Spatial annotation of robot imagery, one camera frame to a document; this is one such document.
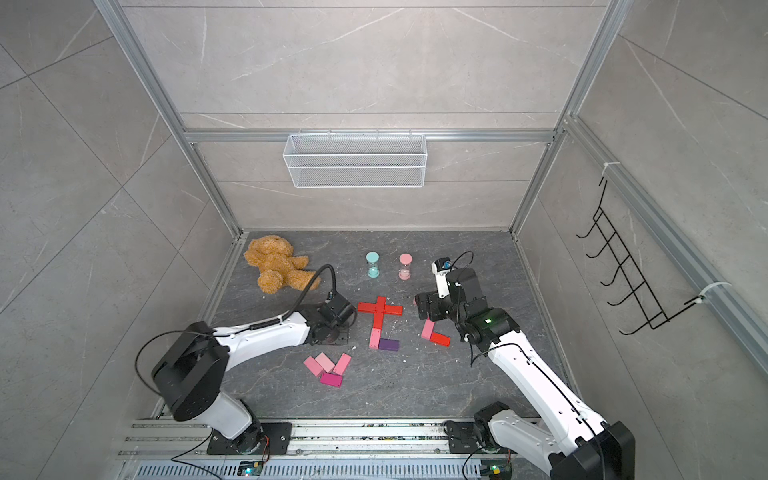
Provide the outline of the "brown teddy bear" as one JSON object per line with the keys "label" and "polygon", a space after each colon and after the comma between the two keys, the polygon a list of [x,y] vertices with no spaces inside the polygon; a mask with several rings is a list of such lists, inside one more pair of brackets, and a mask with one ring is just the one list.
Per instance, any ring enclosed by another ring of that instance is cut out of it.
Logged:
{"label": "brown teddy bear", "polygon": [[266,294],[275,294],[283,287],[302,291],[315,274],[306,269],[309,257],[295,256],[293,245],[277,235],[251,240],[243,256],[259,270],[257,284]]}

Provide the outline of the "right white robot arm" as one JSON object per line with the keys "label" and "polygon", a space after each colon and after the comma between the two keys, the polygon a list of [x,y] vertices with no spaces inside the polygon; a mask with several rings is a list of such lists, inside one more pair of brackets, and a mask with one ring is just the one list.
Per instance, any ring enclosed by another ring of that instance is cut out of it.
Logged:
{"label": "right white robot arm", "polygon": [[475,271],[448,258],[433,262],[436,288],[415,297],[420,318],[449,319],[473,358],[486,357],[518,387],[541,425],[495,402],[474,416],[482,449],[507,449],[552,479],[632,479],[636,440],[622,423],[608,424],[541,359],[518,323],[483,294]]}

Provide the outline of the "red block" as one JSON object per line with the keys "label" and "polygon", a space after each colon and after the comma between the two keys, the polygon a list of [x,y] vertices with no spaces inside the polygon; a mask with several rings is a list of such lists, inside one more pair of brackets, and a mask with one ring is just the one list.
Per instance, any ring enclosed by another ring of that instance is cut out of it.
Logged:
{"label": "red block", "polygon": [[382,312],[375,313],[374,320],[373,320],[373,328],[376,330],[382,330],[383,321],[384,321],[384,314]]}
{"label": "red block", "polygon": [[366,303],[366,302],[360,302],[357,305],[357,310],[360,313],[371,313],[375,314],[378,311],[378,305],[376,303]]}
{"label": "red block", "polygon": [[393,315],[393,316],[402,316],[403,315],[403,307],[402,306],[395,306],[395,305],[386,305],[384,307],[384,314],[385,315]]}
{"label": "red block", "polygon": [[451,338],[449,336],[432,332],[429,336],[429,341],[433,344],[440,345],[443,347],[449,347],[451,344]]}

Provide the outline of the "magenta block lower left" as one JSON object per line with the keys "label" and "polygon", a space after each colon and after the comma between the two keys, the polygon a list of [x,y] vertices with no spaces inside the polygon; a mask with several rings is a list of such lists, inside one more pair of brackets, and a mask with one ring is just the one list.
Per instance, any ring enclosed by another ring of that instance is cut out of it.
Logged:
{"label": "magenta block lower left", "polygon": [[343,383],[343,377],[338,374],[323,372],[320,377],[320,383],[334,388],[340,388]]}

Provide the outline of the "light pink block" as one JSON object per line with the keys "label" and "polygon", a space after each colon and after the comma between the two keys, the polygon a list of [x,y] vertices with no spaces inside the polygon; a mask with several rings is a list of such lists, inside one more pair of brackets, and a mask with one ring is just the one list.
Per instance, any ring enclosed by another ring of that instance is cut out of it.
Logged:
{"label": "light pink block", "polygon": [[327,357],[324,353],[320,353],[315,357],[316,362],[322,367],[322,369],[327,373],[332,373],[335,369],[335,363]]}
{"label": "light pink block", "polygon": [[434,325],[435,323],[431,320],[425,320],[424,325],[421,332],[421,337],[429,340],[432,336],[432,333],[434,331]]}

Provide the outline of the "pink sand timer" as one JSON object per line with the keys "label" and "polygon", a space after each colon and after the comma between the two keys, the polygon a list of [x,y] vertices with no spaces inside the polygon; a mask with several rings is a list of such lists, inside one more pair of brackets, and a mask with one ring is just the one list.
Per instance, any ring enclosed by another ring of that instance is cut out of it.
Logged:
{"label": "pink sand timer", "polygon": [[403,253],[399,256],[400,268],[398,271],[398,277],[401,280],[409,280],[411,278],[411,264],[413,257],[408,253]]}

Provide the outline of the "teal sand timer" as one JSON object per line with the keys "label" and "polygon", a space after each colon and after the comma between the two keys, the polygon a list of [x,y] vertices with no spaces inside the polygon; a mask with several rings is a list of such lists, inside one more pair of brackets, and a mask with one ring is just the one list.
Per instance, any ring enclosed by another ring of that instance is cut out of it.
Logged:
{"label": "teal sand timer", "polygon": [[379,259],[380,256],[375,251],[366,254],[366,262],[368,263],[367,275],[369,278],[377,278],[380,275],[378,267]]}

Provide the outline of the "purple block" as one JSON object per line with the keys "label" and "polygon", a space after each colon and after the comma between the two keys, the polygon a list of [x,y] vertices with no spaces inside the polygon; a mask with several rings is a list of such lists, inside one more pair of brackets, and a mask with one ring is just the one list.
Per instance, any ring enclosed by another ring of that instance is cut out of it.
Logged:
{"label": "purple block", "polygon": [[400,349],[400,342],[393,339],[380,339],[378,349],[396,352]]}

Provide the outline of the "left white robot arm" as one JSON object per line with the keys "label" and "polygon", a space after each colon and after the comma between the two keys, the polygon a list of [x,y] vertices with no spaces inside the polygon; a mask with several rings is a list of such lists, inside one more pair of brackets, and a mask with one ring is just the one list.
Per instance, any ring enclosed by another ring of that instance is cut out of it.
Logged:
{"label": "left white robot arm", "polygon": [[267,353],[335,340],[351,325],[356,309],[339,293],[319,304],[232,327],[189,325],[152,369],[159,395],[180,423],[202,423],[228,440],[240,454],[266,445],[259,420],[246,404],[222,389],[225,374]]}

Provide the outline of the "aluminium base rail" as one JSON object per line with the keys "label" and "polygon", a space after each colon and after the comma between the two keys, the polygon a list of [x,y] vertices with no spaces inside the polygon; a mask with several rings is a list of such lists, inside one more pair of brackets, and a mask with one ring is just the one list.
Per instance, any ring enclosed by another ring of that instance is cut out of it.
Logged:
{"label": "aluminium base rail", "polygon": [[247,454],[201,423],[136,420],[119,479],[545,479],[521,453],[482,448],[469,418],[266,419]]}

